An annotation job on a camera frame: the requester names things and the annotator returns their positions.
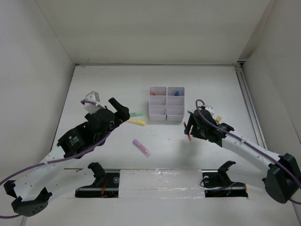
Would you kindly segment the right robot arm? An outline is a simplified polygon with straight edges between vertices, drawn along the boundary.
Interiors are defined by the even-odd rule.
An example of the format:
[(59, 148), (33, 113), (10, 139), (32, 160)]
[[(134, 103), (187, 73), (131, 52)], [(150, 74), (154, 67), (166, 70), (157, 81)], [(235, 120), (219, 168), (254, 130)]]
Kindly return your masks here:
[(247, 141), (228, 124), (218, 124), (203, 107), (190, 113), (184, 133), (217, 144), (254, 165), (263, 174), (259, 185), (278, 203), (290, 201), (301, 187), (301, 171), (292, 155), (279, 155)]

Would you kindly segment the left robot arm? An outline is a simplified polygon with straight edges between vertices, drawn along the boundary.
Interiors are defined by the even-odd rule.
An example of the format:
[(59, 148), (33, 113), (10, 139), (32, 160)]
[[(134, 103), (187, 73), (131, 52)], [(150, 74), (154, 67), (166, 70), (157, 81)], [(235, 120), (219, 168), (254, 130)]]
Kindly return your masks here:
[(107, 185), (106, 172), (98, 162), (90, 163), (67, 179), (51, 183), (69, 165), (96, 147), (103, 146), (114, 129), (130, 118), (129, 109), (113, 97), (109, 103), (116, 112), (90, 97), (81, 100), (81, 103), (87, 111), (86, 122), (67, 131), (40, 163), (1, 181), (6, 194), (14, 198), (11, 206), (15, 214), (9, 219), (34, 216), (43, 211), (50, 201), (71, 189), (86, 185), (102, 188)]

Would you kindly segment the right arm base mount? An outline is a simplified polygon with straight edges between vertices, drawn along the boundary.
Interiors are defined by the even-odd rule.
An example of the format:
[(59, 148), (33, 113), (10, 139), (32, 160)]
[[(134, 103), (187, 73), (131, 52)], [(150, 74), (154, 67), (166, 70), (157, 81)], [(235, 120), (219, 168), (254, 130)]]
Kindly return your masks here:
[(206, 198), (248, 198), (246, 185), (232, 182), (227, 175), (227, 171), (234, 164), (234, 161), (227, 161), (218, 169), (202, 170), (200, 186), (204, 188)]

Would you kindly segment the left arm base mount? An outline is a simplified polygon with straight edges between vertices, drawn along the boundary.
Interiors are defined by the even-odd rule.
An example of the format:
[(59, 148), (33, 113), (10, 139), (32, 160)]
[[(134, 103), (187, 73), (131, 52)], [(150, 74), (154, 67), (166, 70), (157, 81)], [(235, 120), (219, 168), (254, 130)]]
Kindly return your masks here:
[(118, 198), (120, 170), (104, 170), (98, 162), (89, 164), (88, 168), (94, 173), (94, 181), (90, 185), (77, 188), (76, 198)]

